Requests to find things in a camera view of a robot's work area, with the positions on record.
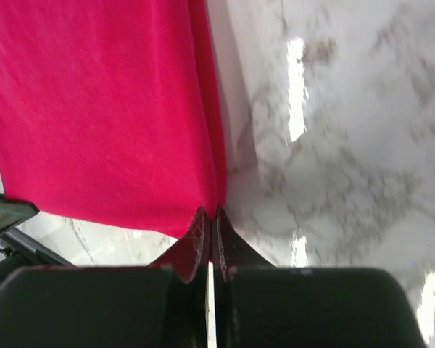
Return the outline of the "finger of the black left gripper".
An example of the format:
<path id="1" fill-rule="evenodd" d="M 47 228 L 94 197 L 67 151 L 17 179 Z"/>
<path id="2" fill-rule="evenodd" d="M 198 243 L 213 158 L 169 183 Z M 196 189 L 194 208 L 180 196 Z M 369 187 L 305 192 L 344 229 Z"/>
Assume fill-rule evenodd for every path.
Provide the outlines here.
<path id="1" fill-rule="evenodd" d="M 8 199 L 0 194 L 0 235 L 10 228 L 24 223 L 39 213 L 30 202 Z"/>

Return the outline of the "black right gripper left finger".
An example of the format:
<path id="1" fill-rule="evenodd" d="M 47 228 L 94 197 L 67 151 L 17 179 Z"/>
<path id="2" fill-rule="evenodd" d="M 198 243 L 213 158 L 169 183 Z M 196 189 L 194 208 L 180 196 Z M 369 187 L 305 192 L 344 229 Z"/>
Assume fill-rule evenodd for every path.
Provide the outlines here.
<path id="1" fill-rule="evenodd" d="M 203 207 L 196 210 L 186 232 L 149 267 L 172 268 L 182 282 L 191 282 L 200 266 L 207 266 L 210 249 L 210 220 Z"/>

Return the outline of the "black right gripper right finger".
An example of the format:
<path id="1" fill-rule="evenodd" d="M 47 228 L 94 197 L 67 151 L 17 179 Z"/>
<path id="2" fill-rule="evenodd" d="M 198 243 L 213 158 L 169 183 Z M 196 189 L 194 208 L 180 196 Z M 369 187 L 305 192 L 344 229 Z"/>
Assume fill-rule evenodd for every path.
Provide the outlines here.
<path id="1" fill-rule="evenodd" d="M 212 221 L 210 247 L 215 281 L 227 281 L 232 267 L 274 268 L 271 262 L 237 234 L 221 207 Z"/>

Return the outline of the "red t shirt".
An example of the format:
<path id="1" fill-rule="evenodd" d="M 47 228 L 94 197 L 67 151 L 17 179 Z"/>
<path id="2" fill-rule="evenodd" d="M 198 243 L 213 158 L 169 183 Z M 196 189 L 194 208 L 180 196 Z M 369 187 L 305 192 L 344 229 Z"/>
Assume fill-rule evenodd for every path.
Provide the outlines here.
<path id="1" fill-rule="evenodd" d="M 5 194 L 179 237 L 225 200 L 204 1 L 0 1 Z"/>

